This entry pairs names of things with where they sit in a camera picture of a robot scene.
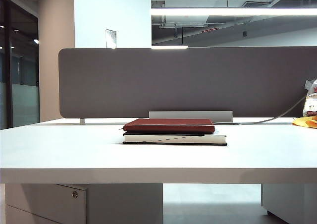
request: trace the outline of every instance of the desk surface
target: desk surface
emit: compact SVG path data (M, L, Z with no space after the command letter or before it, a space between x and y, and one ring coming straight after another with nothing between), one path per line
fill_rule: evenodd
M228 146L122 144L123 125L114 123L131 120L59 119L2 130L1 182L317 182L317 129L218 125Z

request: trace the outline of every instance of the book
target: book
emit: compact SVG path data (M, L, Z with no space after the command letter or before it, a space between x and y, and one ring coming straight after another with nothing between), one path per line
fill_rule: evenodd
M139 118L124 125L130 133L200 133L211 134L214 125L210 119Z
M188 145L227 145L226 136L219 134L123 134L125 144L188 144Z

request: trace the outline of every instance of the fluorescent light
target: fluorescent light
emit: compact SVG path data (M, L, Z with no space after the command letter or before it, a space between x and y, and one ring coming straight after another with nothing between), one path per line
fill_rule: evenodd
M187 49L188 46L152 46L151 49L164 50L164 49Z
M317 8L151 8L151 15L168 16L316 16Z

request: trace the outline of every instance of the yellow rag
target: yellow rag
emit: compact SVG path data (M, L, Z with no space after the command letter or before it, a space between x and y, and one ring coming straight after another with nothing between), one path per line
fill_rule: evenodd
M293 125L317 128L317 116L297 118L293 121Z

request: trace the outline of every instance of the gray fabric panel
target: gray fabric panel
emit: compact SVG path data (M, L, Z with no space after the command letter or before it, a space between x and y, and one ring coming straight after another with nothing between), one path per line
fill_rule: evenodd
M149 111L233 111L276 116L317 77L316 47L63 49L66 118L148 117ZM288 116L301 116L303 103Z

